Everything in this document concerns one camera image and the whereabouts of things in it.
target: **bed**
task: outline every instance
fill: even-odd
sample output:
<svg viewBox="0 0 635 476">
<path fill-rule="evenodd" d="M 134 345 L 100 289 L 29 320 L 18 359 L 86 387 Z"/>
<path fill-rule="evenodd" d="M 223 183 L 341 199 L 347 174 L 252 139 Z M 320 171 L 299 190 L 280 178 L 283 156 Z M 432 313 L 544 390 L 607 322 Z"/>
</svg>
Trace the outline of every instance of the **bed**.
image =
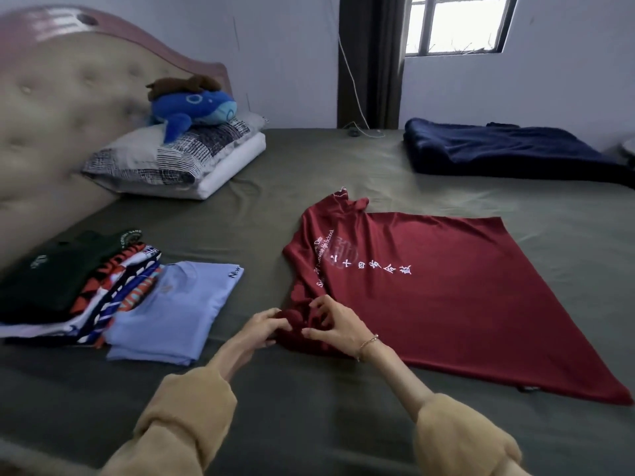
<svg viewBox="0 0 635 476">
<path fill-rule="evenodd" d="M 237 263 L 244 276 L 200 364 L 259 310 L 284 304 L 281 255 L 302 211 L 346 186 L 370 211 L 501 216 L 614 375 L 635 392 L 635 191 L 613 184 L 413 173 L 402 131 L 266 131 L 266 151 L 206 201 L 118 197 L 77 174 L 147 113 L 148 80 L 225 67 L 174 53 L 137 27 L 76 7 L 0 20 L 0 264 L 45 240 L 136 226 L 167 262 Z M 100 467 L 174 366 L 98 350 L 0 345 L 0 437 Z M 510 432 L 540 475 L 635 473 L 635 409 L 416 369 Z M 274 347 L 233 381 L 238 407 L 209 474 L 415 475 L 412 424 L 373 370 Z"/>
</svg>

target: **brown plush toy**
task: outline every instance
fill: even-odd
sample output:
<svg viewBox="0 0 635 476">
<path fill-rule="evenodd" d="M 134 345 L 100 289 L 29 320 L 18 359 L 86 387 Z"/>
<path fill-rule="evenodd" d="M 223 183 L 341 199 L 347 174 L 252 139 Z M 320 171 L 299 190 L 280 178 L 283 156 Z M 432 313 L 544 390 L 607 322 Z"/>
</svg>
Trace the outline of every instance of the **brown plush toy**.
<svg viewBox="0 0 635 476">
<path fill-rule="evenodd" d="M 218 80 L 208 75 L 192 75 L 188 79 L 175 79 L 172 77 L 158 79 L 146 85 L 146 88 L 150 89 L 148 92 L 148 100 L 154 101 L 158 97 L 167 95 L 168 93 L 201 93 L 203 90 L 218 92 L 222 87 Z"/>
</svg>

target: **human hand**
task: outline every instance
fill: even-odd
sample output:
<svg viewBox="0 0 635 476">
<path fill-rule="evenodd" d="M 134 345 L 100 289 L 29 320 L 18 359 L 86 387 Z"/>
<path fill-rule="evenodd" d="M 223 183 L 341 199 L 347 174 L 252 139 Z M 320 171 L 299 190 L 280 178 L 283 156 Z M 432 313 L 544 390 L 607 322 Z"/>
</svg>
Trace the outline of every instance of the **human hand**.
<svg viewBox="0 0 635 476">
<path fill-rule="evenodd" d="M 225 344 L 223 344 L 208 366 L 215 368 L 227 382 L 235 372 L 251 360 L 254 351 L 275 344 L 269 339 L 276 330 L 291 330 L 291 324 L 286 319 L 273 319 L 280 312 L 272 308 L 254 314 L 247 324 Z"/>
<path fill-rule="evenodd" d="M 316 308 L 320 315 L 326 314 L 322 326 L 333 324 L 330 331 L 318 329 L 302 329 L 307 339 L 323 341 L 352 357 L 359 357 L 363 343 L 373 337 L 357 314 L 343 304 L 336 302 L 331 296 L 320 296 L 313 300 L 310 307 Z"/>
</svg>

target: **patterned pillowcase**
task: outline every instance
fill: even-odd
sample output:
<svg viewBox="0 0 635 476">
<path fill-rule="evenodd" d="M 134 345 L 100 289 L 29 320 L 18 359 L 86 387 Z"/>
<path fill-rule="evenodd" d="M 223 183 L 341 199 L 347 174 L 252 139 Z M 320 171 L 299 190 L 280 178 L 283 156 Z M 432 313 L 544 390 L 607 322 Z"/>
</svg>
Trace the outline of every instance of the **patterned pillowcase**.
<svg viewBox="0 0 635 476">
<path fill-rule="evenodd" d="M 115 190 L 117 180 L 190 186 L 213 171 L 237 146 L 264 128 L 267 120 L 240 113 L 218 126 L 193 126 L 173 143 L 162 144 L 163 125 L 144 127 L 94 153 L 83 173 Z"/>
</svg>

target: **red and white shirt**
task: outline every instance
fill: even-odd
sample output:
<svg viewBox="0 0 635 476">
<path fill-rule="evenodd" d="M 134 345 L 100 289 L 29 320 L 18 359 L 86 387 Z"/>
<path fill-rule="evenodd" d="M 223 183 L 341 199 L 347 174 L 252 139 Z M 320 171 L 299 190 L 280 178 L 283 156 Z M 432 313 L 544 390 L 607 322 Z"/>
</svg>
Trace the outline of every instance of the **red and white shirt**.
<svg viewBox="0 0 635 476">
<path fill-rule="evenodd" d="M 308 306 L 329 294 L 351 307 L 408 364 L 584 399 L 632 404 L 500 218 L 366 213 L 347 191 L 309 207 L 283 253 L 297 278 L 294 327 L 278 341 L 339 354 L 305 339 L 324 329 Z"/>
</svg>

